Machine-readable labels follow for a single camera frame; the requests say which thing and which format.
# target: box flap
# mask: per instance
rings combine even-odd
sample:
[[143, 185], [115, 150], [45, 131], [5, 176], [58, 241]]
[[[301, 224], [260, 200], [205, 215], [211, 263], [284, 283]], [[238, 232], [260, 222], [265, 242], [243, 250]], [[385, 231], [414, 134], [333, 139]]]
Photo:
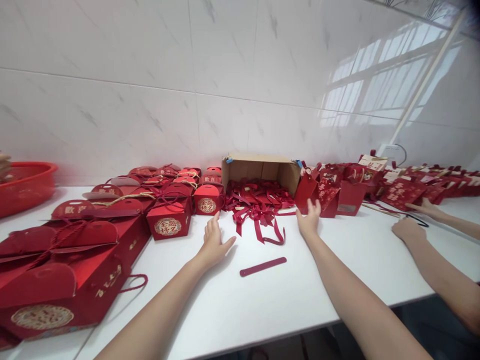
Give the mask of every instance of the box flap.
[[229, 152], [228, 158], [243, 161], [253, 161], [262, 163], [291, 163], [292, 160], [280, 155], [262, 155], [248, 152]]

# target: marble-patterned tile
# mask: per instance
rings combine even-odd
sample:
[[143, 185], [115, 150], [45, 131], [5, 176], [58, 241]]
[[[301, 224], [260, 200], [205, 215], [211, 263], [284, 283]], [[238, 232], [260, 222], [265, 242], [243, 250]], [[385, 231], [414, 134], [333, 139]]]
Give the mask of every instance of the marble-patterned tile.
[[360, 155], [388, 143], [398, 123], [396, 119], [339, 112], [328, 143], [329, 151], [334, 153], [331, 161], [357, 162]]
[[327, 103], [343, 93], [339, 111], [400, 119], [447, 31], [385, 6], [374, 6], [357, 30], [363, 38], [350, 75], [329, 85]]
[[337, 110], [329, 85], [350, 75], [374, 5], [356, 0], [259, 0], [255, 100]]
[[480, 130], [479, 64], [480, 42], [457, 35], [408, 120]]
[[480, 154], [479, 139], [480, 131], [407, 121], [396, 143], [407, 151], [406, 166], [429, 163], [469, 167]]
[[229, 152], [248, 151], [255, 119], [252, 102], [231, 97], [196, 95], [203, 169], [221, 166]]
[[6, 0], [0, 67], [194, 90], [187, 0]]
[[388, 7], [417, 15], [431, 22], [453, 27], [468, 0], [375, 0]]
[[250, 123], [248, 151], [302, 159], [308, 165], [330, 161], [329, 148], [336, 111], [252, 102], [255, 118]]
[[258, 0], [190, 0], [198, 93], [250, 99]]
[[0, 70], [0, 119], [2, 151], [57, 163], [57, 175], [78, 177], [77, 185], [201, 160], [190, 92]]

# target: red plastic basket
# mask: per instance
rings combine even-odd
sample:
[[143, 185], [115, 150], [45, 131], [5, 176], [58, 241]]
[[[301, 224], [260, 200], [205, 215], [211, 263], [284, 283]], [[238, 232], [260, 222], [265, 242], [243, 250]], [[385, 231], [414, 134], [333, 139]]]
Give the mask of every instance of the red plastic basket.
[[13, 179], [0, 184], [0, 218], [22, 212], [47, 201], [55, 192], [54, 172], [49, 162], [12, 162]]

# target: white tabletop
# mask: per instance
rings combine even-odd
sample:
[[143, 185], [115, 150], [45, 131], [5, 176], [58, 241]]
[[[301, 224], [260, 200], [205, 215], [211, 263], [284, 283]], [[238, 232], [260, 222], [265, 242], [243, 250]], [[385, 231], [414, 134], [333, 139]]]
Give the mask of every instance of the white tabletop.
[[[0, 239], [10, 231], [36, 225], [38, 219], [48, 219], [56, 204], [80, 198], [85, 189], [60, 189], [62, 200], [50, 201], [49, 205], [25, 217], [0, 220]], [[452, 215], [480, 223], [479, 205], [479, 198], [447, 199], [442, 208]], [[148, 275], [148, 285], [141, 291], [119, 294], [91, 335], [91, 330], [84, 330], [24, 342], [16, 349], [0, 352], [0, 359], [93, 359], [196, 254], [209, 219], [209, 216], [194, 216], [186, 237], [156, 242], [150, 239], [133, 267], [134, 274]], [[253, 222], [245, 222], [243, 235], [227, 259], [206, 274], [194, 290], [174, 335], [169, 360], [209, 357], [339, 320], [312, 255], [298, 232], [295, 216], [278, 217], [278, 221], [286, 231], [283, 246], [261, 244], [255, 236]], [[392, 216], [365, 207], [356, 217], [320, 220], [320, 235], [325, 242], [389, 306], [433, 293], [405, 245], [391, 232], [396, 221]], [[219, 222], [224, 240], [236, 235], [231, 213], [222, 212]], [[458, 269], [479, 282], [480, 242], [429, 222], [432, 226], [426, 231], [430, 242]], [[262, 227], [262, 231], [264, 236], [275, 236], [271, 227]], [[247, 277], [239, 275], [242, 269], [280, 257], [286, 257], [287, 262]], [[65, 346], [66, 339], [70, 341], [68, 346]]]

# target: black cable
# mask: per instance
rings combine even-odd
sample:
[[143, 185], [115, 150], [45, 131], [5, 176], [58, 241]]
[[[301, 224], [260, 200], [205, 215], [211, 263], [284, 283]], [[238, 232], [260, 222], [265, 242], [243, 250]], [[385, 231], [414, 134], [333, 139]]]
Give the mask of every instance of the black cable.
[[400, 145], [400, 144], [394, 144], [394, 145], [397, 145], [397, 146], [401, 147], [401, 149], [402, 149], [403, 152], [405, 153], [405, 158], [403, 159], [403, 161], [402, 161], [401, 163], [399, 163], [399, 164], [396, 165], [396, 167], [398, 168], [400, 165], [402, 165], [404, 162], [407, 161], [407, 150], [405, 150], [405, 148], [404, 148], [402, 145]]

